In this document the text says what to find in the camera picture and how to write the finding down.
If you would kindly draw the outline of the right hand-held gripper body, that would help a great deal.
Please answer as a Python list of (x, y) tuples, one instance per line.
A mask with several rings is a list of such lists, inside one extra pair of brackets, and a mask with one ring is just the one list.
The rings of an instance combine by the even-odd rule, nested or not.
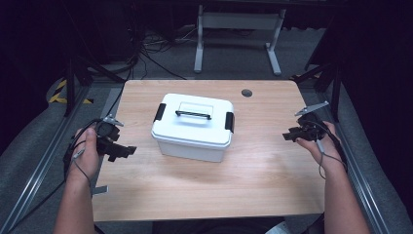
[(299, 136), (308, 141), (317, 141), (322, 139), (327, 133), (328, 128), (320, 119), (316, 110), (327, 106), (329, 102), (324, 102), (305, 106), (296, 113), (298, 116), (297, 123), (299, 124)]

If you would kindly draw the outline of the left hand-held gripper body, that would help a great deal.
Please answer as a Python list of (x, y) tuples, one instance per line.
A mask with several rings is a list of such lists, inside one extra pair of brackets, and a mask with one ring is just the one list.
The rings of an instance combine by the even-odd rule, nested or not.
[(120, 145), (116, 144), (120, 136), (119, 126), (123, 127), (124, 124), (116, 120), (112, 114), (108, 114), (97, 122), (95, 126), (96, 149), (99, 154), (111, 154), (120, 148)]

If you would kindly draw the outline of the white lidded storage box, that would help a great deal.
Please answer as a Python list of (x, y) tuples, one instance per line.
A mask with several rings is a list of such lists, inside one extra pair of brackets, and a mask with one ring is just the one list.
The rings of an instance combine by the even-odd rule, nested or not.
[(234, 105), (229, 100), (166, 94), (151, 134), (164, 155), (219, 163), (234, 128)]

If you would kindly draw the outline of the person's left hand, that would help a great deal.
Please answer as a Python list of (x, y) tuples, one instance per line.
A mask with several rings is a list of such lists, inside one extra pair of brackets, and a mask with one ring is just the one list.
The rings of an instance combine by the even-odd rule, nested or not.
[(74, 162), (70, 165), (66, 180), (83, 182), (89, 185), (94, 177), (99, 157), (96, 151), (96, 134), (92, 127), (79, 130), (76, 135), (73, 154), (76, 155)]

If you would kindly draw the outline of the person's right hand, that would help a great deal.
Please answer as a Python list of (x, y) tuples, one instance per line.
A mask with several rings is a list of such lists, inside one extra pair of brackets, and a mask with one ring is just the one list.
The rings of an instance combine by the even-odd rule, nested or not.
[(330, 136), (324, 136), (318, 142), (307, 141), (303, 138), (297, 138), (295, 142), (311, 153), (319, 167), (323, 168), (326, 176), (331, 172), (344, 172), (346, 170), (340, 153)]

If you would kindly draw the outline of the black tripod stand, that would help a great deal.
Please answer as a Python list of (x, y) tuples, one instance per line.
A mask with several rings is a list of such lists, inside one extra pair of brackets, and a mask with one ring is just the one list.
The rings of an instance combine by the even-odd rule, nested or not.
[(300, 84), (308, 79), (318, 76), (314, 89), (318, 93), (325, 93), (329, 86), (332, 86), (330, 112), (333, 119), (338, 122), (339, 98), (341, 89), (341, 71), (336, 63), (319, 65), (301, 75), (292, 75), (290, 80)]
[(89, 67), (102, 74), (104, 77), (107, 77), (110, 80), (114, 81), (115, 83), (124, 84), (126, 82), (125, 79), (119, 77), (114, 72), (109, 71), (96, 62), (92, 62), (91, 60), (79, 56), (70, 57), (67, 61), (66, 73), (64, 76), (66, 80), (67, 94), (66, 110), (64, 114), (65, 117), (68, 117), (70, 115), (76, 105), (75, 80), (78, 80), (81, 86), (87, 87), (94, 81), (90, 71), (88, 70)]

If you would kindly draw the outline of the yellow black floor tape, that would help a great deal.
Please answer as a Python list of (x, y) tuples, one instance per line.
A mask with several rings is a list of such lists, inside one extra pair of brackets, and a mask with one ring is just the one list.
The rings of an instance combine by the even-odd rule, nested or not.
[[(63, 88), (66, 86), (67, 81), (66, 79), (62, 79), (58, 85), (56, 86), (56, 89), (54, 91), (54, 93), (52, 94), (52, 96), (49, 99), (49, 103), (53, 103), (53, 102), (57, 102), (57, 103), (67, 103), (67, 98), (66, 97), (61, 97), (61, 92), (63, 90)], [(85, 98), (83, 100), (84, 104), (93, 104), (94, 103), (94, 99), (93, 98)]]

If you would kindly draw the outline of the white shoe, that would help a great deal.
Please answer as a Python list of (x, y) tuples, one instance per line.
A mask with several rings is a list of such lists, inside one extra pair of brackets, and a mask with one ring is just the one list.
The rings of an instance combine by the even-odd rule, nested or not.
[(285, 221), (273, 226), (265, 234), (291, 234)]

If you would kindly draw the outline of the grey metal floor rail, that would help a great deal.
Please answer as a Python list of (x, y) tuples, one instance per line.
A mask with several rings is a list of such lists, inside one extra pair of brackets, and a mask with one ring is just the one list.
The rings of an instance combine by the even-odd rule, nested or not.
[(348, 159), (349, 175), (371, 232), (391, 234), (386, 211), (389, 209), (387, 199), (392, 197), (393, 188), (379, 166), (350, 100), (346, 97), (342, 99), (339, 120), (335, 121), (330, 94), (316, 94), (316, 97), (317, 100), (330, 102), (319, 113), (335, 125), (338, 136), (342, 139)]
[(18, 222), (23, 220), (23, 217), (25, 216), (52, 162), (54, 161), (60, 142), (62, 141), (64, 135), (67, 133), (67, 129), (69, 128), (76, 113), (78, 112), (78, 109), (86, 98), (89, 89), (89, 87), (79, 88), (74, 100), (72, 101), (71, 112), (66, 117), (63, 117), (60, 121), (48, 147), (40, 158), (40, 161), (38, 162), (33, 173), (28, 178), (24, 189), (19, 196), (19, 199), (11, 210), (8, 218), (5, 220), (3, 226), (0, 228), (0, 234), (9, 234), (14, 227), (18, 226)]

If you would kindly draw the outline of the white metal desk frame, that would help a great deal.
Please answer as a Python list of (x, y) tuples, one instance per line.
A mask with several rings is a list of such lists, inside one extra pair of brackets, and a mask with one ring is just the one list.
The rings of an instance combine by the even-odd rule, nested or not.
[(197, 19), (197, 47), (194, 61), (194, 71), (201, 73), (203, 70), (204, 56), (204, 30), (212, 29), (248, 29), (272, 30), (273, 38), (265, 44), (265, 49), (273, 73), (281, 76), (282, 71), (278, 62), (275, 48), (282, 30), (286, 9), (281, 9), (276, 14), (247, 14), (247, 13), (216, 13), (206, 12), (202, 5), (199, 6)]

